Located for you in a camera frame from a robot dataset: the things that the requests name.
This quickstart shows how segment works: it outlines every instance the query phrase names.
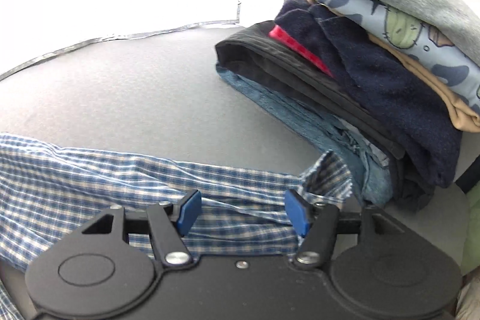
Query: tan fabric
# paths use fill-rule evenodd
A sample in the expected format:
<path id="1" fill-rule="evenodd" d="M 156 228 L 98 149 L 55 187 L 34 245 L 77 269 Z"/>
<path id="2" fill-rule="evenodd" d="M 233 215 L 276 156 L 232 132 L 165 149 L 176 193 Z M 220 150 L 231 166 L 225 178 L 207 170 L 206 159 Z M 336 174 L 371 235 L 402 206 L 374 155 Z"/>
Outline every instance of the tan fabric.
<path id="1" fill-rule="evenodd" d="M 466 284 L 458 295 L 455 320 L 478 320 L 480 319 L 480 268 L 472 271 L 466 279 Z"/>
<path id="2" fill-rule="evenodd" d="M 397 51 L 375 36 L 369 34 L 368 37 L 372 43 L 380 45 L 395 56 L 407 70 L 423 80 L 442 98 L 447 106 L 450 120 L 455 128 L 465 132 L 480 133 L 480 116 L 470 109 L 453 91 L 438 80 L 435 75 L 431 74 L 431 72 L 419 62 Z"/>

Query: navy blue sweater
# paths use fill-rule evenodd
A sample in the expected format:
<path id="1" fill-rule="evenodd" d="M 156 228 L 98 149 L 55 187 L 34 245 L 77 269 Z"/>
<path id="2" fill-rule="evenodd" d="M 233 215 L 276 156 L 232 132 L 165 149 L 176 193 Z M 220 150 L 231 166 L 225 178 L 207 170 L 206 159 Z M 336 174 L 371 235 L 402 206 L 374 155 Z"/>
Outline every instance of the navy blue sweater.
<path id="1" fill-rule="evenodd" d="M 426 182 L 452 183 L 462 133 L 429 86 L 362 27 L 321 4 L 285 0 L 275 23 L 320 57 L 339 85 L 391 131 Z"/>

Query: gray table surface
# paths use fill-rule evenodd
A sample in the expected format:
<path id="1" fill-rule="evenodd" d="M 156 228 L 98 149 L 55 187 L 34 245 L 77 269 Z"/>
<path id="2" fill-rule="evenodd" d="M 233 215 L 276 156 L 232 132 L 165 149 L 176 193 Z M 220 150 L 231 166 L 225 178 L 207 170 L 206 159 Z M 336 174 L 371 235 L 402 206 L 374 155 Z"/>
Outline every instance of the gray table surface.
<path id="1" fill-rule="evenodd" d="M 215 72 L 214 44 L 236 29 L 98 43 L 22 70 L 0 82 L 8 97 L 0 100 L 0 130 L 61 146 L 298 174 L 320 156 L 316 148 Z M 468 206 L 455 185 L 419 214 L 387 211 L 460 262 Z M 342 238 L 337 252 L 351 244 Z M 0 278 L 31 316 L 23 275 L 1 263 Z"/>

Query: blue gripper pad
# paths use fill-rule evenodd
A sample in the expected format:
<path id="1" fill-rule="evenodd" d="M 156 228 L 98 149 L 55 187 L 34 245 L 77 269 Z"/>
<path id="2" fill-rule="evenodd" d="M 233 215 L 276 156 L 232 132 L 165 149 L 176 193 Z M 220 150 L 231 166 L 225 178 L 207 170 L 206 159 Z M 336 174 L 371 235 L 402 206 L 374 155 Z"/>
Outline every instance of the blue gripper pad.
<path id="1" fill-rule="evenodd" d="M 196 192 L 181 208 L 177 220 L 177 232 L 185 236 L 202 213 L 202 193 Z"/>
<path id="2" fill-rule="evenodd" d="M 304 238 L 310 229 L 309 210 L 289 190 L 285 192 L 285 212 L 297 235 Z"/>

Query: red fabric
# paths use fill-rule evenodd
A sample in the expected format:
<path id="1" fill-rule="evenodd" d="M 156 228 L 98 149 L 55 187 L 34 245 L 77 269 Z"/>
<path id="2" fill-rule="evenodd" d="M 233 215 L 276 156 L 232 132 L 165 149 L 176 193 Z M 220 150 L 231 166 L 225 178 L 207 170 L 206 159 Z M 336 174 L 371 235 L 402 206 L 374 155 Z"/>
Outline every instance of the red fabric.
<path id="1" fill-rule="evenodd" d="M 286 45 L 291 50 L 297 52 L 299 55 L 302 55 L 303 57 L 305 57 L 305 59 L 315 64 L 316 67 L 320 68 L 328 76 L 333 77 L 332 73 L 327 68 L 327 66 L 323 63 L 323 61 L 321 61 L 320 57 L 310 52 L 302 44 L 300 44 L 294 38 L 289 36 L 289 34 L 278 25 L 275 25 L 272 31 L 268 33 L 268 36 L 270 36 L 271 38 L 277 41 L 280 41 L 282 44 Z"/>

